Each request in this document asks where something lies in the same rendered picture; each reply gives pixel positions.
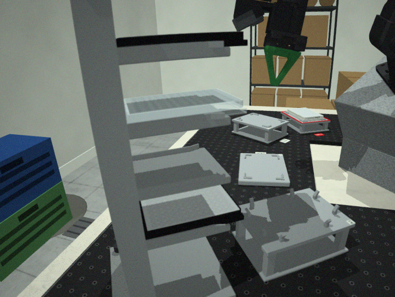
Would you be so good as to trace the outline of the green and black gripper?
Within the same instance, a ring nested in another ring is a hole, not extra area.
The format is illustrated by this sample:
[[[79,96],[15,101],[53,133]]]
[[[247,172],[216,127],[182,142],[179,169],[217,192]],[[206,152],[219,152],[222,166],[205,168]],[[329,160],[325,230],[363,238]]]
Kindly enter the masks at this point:
[[[305,52],[307,36],[302,36],[301,31],[303,27],[306,8],[294,5],[289,33],[272,30],[268,32],[264,39],[264,53],[268,68],[270,84],[278,86],[297,59],[300,57],[301,52]],[[271,36],[271,37],[270,37]],[[289,46],[290,45],[290,46]],[[287,57],[287,61],[275,78],[273,55]]]

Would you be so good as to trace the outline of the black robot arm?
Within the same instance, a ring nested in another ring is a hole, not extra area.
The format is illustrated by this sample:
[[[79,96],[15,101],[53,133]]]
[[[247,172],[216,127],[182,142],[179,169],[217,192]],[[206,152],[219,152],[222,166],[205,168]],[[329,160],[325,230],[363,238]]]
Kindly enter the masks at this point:
[[[265,2],[263,2],[265,1]],[[289,33],[294,5],[307,8],[308,0],[236,0],[233,24],[237,31],[264,21],[269,11],[265,33],[272,30]],[[286,4],[283,4],[286,3]],[[381,14],[376,15],[369,33],[370,43],[387,57],[387,62],[376,66],[376,71],[395,94],[395,0],[387,0]]]

